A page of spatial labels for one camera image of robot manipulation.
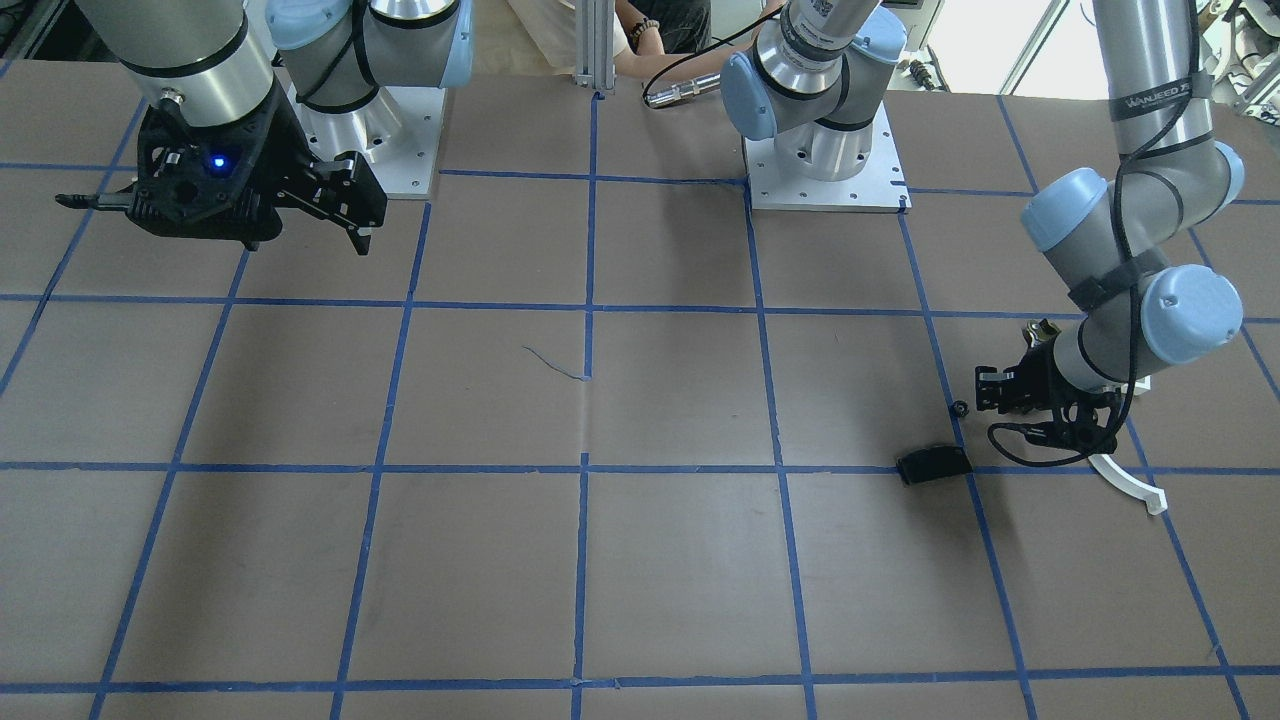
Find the green brake shoe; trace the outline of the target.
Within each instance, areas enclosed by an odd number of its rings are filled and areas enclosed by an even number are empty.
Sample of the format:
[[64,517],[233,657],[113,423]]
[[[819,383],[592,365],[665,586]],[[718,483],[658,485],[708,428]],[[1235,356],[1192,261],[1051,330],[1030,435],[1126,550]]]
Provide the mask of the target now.
[[1061,334],[1062,329],[1051,319],[1041,318],[1028,322],[1021,329],[1021,337],[1028,348],[1046,345]]

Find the black brake pad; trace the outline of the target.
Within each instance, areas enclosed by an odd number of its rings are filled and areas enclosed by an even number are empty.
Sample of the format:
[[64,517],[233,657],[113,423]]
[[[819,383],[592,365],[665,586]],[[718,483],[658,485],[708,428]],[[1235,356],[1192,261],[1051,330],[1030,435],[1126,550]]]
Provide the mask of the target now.
[[959,445],[932,445],[913,450],[896,459],[895,469],[905,486],[923,486],[974,471],[965,448]]

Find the person in beige shirt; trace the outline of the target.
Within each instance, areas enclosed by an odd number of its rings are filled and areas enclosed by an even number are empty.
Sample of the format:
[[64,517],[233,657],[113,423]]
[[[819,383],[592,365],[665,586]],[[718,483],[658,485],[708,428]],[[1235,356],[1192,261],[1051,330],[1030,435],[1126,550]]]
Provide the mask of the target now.
[[[532,44],[557,74],[576,63],[576,1],[508,1]],[[721,70],[735,47],[710,47],[709,1],[613,1],[614,72],[671,82]]]

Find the white curved plastic bracket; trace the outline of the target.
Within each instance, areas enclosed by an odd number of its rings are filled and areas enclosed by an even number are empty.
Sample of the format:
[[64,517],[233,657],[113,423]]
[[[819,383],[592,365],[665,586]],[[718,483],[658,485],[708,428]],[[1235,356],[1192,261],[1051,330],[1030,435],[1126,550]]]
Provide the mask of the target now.
[[1164,489],[1138,480],[1125,471],[1111,455],[1096,454],[1088,457],[1093,469],[1116,489],[1146,503],[1147,512],[1158,516],[1169,510]]

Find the aluminium frame post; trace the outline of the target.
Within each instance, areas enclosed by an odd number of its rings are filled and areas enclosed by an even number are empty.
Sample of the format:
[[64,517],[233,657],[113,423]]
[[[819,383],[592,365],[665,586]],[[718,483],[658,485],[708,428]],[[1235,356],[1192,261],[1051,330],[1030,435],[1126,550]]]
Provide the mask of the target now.
[[614,73],[614,3],[605,0],[573,1],[575,65],[573,82],[595,94],[613,94]]

